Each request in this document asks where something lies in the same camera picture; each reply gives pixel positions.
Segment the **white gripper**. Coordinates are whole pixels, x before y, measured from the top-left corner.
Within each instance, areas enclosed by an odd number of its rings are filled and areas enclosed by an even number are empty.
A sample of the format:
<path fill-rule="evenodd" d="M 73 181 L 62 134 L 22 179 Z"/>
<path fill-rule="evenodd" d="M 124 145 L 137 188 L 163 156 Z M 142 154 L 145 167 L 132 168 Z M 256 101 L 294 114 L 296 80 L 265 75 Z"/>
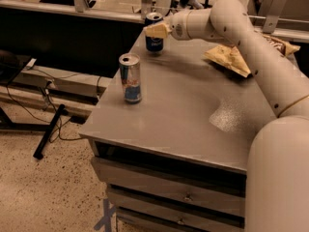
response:
<path fill-rule="evenodd" d="M 183 10 L 175 14 L 170 14 L 165 17 L 164 21 L 148 25 L 144 28 L 145 35 L 151 38 L 166 39 L 171 33 L 171 36 L 179 41 L 190 40 L 187 19 L 190 10 Z"/>

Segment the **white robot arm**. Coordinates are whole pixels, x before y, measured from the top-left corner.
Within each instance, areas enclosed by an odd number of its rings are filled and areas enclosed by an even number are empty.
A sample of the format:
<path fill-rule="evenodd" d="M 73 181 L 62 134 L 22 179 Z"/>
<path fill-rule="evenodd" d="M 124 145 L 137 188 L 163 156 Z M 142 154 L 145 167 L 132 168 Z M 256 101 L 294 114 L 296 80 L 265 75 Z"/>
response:
<path fill-rule="evenodd" d="M 251 144 L 245 232 L 309 232 L 309 79 L 254 28 L 239 0 L 181 11 L 144 28 L 148 37 L 227 41 L 253 74 L 273 120 Z"/>

